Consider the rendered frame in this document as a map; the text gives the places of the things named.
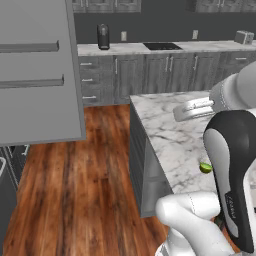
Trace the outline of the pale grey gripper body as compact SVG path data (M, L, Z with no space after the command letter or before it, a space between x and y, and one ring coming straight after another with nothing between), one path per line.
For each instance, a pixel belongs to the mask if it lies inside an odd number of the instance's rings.
M208 97L190 100L175 107L173 115L177 122L208 116L214 113L213 104L214 101Z

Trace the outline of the green kiwi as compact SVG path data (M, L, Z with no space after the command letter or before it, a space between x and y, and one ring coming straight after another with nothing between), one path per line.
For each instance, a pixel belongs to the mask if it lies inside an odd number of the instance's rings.
M199 165L199 169L202 173L208 174L213 170L213 167L205 162L201 162Z

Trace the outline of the grey fridge door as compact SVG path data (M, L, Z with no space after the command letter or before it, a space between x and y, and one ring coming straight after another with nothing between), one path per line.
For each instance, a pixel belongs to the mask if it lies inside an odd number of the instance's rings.
M0 0L0 145L84 137L72 0Z

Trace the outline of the grey base cupboard run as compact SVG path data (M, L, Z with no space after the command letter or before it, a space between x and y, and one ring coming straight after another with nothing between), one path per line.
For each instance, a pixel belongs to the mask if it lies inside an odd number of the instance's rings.
M81 56L82 101L106 106L137 94L209 90L254 61L256 50Z

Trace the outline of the black hob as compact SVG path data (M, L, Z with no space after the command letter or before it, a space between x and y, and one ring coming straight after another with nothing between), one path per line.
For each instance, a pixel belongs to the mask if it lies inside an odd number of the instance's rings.
M181 50L181 47L172 42L145 42L144 46L149 50Z

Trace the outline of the grey island cupboard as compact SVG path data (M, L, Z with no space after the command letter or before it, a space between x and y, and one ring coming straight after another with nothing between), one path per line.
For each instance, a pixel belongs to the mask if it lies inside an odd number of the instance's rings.
M172 194L172 189L133 102L130 102L129 171L139 216L154 216L157 200Z

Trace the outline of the silver toaster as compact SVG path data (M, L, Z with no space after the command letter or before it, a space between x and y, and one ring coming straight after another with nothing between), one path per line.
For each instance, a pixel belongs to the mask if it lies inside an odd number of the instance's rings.
M253 39L254 39L253 32L239 30L236 32L234 41L244 45L251 45L253 42Z

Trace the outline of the black coffee machine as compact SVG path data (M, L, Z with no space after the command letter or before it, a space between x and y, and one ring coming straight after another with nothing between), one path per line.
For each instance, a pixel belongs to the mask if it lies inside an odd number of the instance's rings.
M100 50L108 50L110 48L109 27L105 24L97 26L98 48Z

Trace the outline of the dark grey cupboard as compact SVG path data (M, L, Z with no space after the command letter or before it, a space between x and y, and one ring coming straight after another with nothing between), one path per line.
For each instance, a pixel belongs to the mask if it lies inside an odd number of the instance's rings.
M17 204L16 193L29 149L29 145L0 147L0 244Z

